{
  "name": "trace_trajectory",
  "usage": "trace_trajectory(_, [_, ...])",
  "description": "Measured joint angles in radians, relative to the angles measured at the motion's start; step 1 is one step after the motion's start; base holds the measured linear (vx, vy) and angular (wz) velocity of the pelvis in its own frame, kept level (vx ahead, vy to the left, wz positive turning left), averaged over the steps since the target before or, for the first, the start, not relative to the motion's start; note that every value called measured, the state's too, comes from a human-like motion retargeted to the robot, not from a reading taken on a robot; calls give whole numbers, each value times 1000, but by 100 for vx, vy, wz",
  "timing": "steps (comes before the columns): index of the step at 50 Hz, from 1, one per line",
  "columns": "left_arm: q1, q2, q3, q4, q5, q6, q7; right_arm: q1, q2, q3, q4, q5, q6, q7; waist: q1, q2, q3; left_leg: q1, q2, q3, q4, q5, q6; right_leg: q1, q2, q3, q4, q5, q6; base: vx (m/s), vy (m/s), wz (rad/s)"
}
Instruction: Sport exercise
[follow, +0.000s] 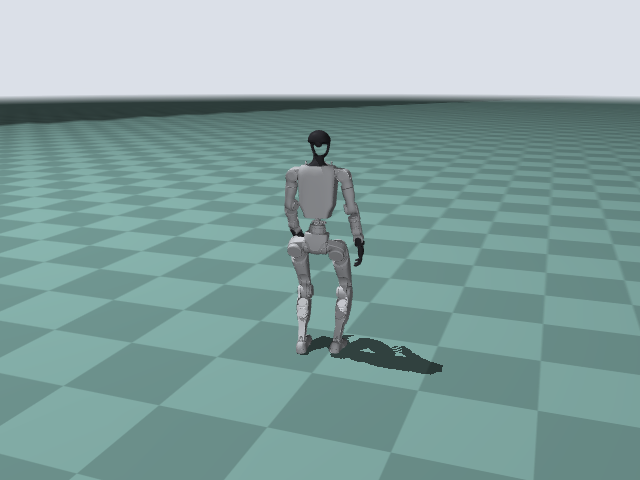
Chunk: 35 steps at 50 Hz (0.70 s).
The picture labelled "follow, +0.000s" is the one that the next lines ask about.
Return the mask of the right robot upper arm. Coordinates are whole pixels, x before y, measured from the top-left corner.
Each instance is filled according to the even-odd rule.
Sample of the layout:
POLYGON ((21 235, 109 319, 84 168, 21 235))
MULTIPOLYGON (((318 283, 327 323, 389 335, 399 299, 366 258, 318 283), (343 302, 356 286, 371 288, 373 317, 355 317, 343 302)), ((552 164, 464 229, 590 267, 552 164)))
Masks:
POLYGON ((343 206, 346 215, 357 213, 351 172, 348 169, 337 167, 334 170, 336 179, 342 183, 341 189, 346 202, 343 206))

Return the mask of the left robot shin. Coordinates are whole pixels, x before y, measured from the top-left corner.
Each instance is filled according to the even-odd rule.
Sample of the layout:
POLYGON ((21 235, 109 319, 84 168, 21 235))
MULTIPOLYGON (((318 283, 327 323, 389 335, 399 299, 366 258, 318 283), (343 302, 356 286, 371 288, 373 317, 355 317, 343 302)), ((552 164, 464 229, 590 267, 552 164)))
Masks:
POLYGON ((307 325, 310 320, 311 314, 311 298, 301 297, 301 284, 298 285, 298 298, 297 298, 297 318, 298 318, 298 342, 300 338, 303 338, 303 342, 306 342, 307 325))

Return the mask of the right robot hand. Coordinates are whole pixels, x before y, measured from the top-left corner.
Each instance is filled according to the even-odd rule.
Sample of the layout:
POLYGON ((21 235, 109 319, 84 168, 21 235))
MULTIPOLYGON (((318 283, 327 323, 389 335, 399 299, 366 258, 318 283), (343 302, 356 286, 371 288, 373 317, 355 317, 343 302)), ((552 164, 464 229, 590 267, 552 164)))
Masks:
POLYGON ((358 261, 358 262, 355 262, 354 266, 359 266, 361 264, 361 262, 362 262, 362 257, 363 257, 363 254, 364 254, 364 247, 363 247, 364 244, 365 244, 365 242, 363 241, 363 243, 362 243, 360 238, 356 238, 355 239, 355 246, 358 247, 358 256, 359 256, 359 258, 355 259, 355 261, 358 261))

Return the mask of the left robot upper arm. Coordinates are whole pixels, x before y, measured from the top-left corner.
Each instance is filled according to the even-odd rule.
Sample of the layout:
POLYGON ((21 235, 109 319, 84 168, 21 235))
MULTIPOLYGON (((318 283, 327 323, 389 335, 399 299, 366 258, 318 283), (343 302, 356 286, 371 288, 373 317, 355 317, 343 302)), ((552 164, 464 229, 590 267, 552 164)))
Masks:
POLYGON ((291 211, 296 211, 299 208, 299 201, 295 199, 299 168, 300 166, 292 167, 285 175, 285 207, 291 211))

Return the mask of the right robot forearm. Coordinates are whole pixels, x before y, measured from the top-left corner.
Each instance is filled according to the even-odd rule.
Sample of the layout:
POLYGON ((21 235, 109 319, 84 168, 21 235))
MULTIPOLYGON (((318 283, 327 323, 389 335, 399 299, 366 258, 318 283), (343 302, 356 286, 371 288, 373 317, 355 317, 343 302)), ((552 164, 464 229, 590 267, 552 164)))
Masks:
POLYGON ((355 239, 356 238, 360 238, 361 242, 363 243, 364 235, 362 234, 362 227, 361 227, 361 222, 360 222, 360 214, 359 214, 359 209, 358 209, 358 205, 357 205, 356 202, 355 202, 355 205, 356 205, 357 213, 351 214, 348 217, 348 220, 350 222, 351 232, 352 232, 352 235, 353 235, 353 242, 355 243, 355 239))

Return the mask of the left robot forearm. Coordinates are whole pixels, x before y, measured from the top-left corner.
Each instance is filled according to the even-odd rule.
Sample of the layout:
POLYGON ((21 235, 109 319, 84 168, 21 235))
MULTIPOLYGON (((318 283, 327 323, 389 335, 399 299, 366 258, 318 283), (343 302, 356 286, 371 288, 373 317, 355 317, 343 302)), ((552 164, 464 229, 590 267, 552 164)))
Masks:
POLYGON ((290 230, 294 230, 296 235, 301 231, 301 228, 299 226, 299 220, 298 220, 298 216, 297 216, 297 210, 296 211, 291 211, 289 209, 287 209, 286 207, 284 207, 285 210, 285 214, 288 218, 288 226, 290 227, 290 230))

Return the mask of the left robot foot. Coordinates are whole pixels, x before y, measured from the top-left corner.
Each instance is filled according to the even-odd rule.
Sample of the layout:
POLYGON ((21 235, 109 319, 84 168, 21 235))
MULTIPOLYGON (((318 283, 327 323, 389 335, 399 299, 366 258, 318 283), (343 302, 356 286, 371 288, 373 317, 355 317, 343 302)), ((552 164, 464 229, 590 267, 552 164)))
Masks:
POLYGON ((296 353, 298 354, 303 354, 307 351, 308 346, 311 344, 312 342, 312 337, 311 335, 306 335, 306 342, 303 342, 302 340, 303 338, 300 338, 300 341, 297 341, 296 344, 296 353))

